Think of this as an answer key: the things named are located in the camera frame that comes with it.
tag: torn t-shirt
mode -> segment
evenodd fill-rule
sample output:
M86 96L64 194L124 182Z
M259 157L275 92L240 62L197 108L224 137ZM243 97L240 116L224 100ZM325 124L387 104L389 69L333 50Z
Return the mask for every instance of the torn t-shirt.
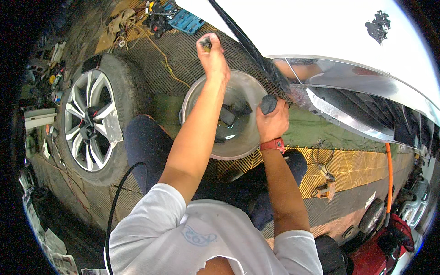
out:
M185 201L158 183L110 234L114 274L196 274L217 256L236 275L322 274L310 232L292 230L270 248L240 209L215 200Z

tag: blue tool case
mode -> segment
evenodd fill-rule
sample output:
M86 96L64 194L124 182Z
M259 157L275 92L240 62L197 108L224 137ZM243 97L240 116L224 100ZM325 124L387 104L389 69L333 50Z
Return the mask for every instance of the blue tool case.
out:
M168 24L173 26L173 28L191 35L195 34L204 23L205 21L200 19L200 17L197 17L184 9L180 10L171 20L168 21Z

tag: wristwatch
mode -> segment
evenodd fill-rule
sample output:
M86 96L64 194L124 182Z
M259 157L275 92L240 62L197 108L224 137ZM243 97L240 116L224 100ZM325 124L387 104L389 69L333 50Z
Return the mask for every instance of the wristwatch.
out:
M266 149L277 149L284 154L284 141L281 137L260 144L260 151Z

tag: hand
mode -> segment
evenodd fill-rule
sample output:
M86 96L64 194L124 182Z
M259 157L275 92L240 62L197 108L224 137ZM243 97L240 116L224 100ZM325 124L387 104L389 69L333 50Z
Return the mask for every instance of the hand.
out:
M200 40L206 36L209 36L209 39L211 40L210 52L206 52L199 43ZM227 83L230 77L230 70L224 59L224 49L221 47L217 35L214 33L205 34L196 42L196 47L197 56L206 73L206 80L220 80L221 82Z
M260 132L260 143L265 143L281 137L289 129L289 105L278 98L275 110L266 115L261 111L260 105L256 112L257 128Z

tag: bottle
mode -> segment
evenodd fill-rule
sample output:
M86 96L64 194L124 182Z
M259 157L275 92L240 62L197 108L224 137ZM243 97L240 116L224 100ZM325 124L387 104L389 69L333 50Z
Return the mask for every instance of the bottle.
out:
M56 77L55 77L54 83L53 83L52 86L51 86L51 89L52 89L52 90L54 90L55 87L58 85L59 81L60 81L61 78L62 78L62 73L63 73L63 72L64 72L64 68L62 68L62 69L56 74Z

